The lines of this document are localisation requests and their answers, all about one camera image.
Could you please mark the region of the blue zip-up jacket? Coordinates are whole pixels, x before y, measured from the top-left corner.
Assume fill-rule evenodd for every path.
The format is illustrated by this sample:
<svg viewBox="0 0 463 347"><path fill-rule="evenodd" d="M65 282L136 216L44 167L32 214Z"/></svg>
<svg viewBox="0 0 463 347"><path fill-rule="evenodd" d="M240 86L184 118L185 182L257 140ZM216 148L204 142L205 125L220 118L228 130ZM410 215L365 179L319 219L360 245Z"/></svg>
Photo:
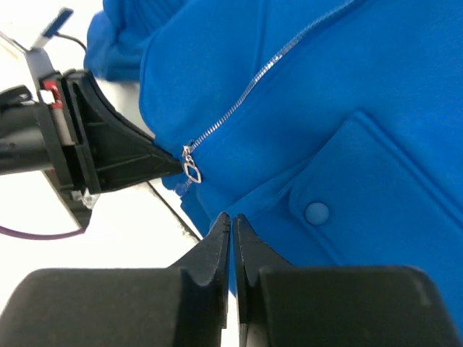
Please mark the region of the blue zip-up jacket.
<svg viewBox="0 0 463 347"><path fill-rule="evenodd" d="M137 82L202 234L243 214L295 265L411 265L462 326L460 1L105 1L97 78Z"/></svg>

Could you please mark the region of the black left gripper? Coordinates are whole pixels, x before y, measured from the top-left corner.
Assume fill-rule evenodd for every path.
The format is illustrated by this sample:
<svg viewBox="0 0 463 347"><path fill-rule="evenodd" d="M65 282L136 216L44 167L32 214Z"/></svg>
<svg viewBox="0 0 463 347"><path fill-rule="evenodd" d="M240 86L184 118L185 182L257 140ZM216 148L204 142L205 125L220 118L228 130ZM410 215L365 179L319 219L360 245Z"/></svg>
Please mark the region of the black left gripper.
<svg viewBox="0 0 463 347"><path fill-rule="evenodd" d="M49 113L40 125L63 189L113 192L173 176L180 162L109 103L87 70L53 71L37 83Z"/></svg>

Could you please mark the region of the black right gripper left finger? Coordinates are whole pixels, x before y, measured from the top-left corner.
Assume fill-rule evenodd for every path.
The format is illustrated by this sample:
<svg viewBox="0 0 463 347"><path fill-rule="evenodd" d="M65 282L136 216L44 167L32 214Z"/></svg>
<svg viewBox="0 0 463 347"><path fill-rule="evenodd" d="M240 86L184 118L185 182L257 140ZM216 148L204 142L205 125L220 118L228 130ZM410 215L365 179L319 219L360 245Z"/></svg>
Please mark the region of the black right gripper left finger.
<svg viewBox="0 0 463 347"><path fill-rule="evenodd" d="M42 269L1 314L3 346L219 346L230 219L166 268Z"/></svg>

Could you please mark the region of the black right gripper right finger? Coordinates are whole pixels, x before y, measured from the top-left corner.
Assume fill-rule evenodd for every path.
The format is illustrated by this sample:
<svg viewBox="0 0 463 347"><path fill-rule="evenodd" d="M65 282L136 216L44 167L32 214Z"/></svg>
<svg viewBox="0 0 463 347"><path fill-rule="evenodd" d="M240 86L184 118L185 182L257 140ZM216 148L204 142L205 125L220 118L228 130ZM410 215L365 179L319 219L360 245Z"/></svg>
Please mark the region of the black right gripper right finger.
<svg viewBox="0 0 463 347"><path fill-rule="evenodd" d="M233 222L241 346L460 346L438 289L411 267L297 267Z"/></svg>

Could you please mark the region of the silver zipper pull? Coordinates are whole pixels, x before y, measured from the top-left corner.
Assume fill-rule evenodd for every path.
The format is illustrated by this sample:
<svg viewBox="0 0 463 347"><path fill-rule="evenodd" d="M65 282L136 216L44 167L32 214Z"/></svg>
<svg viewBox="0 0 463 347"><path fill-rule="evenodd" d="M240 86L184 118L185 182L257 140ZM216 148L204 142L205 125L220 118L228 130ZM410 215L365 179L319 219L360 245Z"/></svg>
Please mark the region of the silver zipper pull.
<svg viewBox="0 0 463 347"><path fill-rule="evenodd" d="M199 168L196 166L193 156L192 156L192 148L189 145L185 145L182 150L182 158L183 158L183 170L186 173L188 179L196 184L200 184L202 182L202 175Z"/></svg>

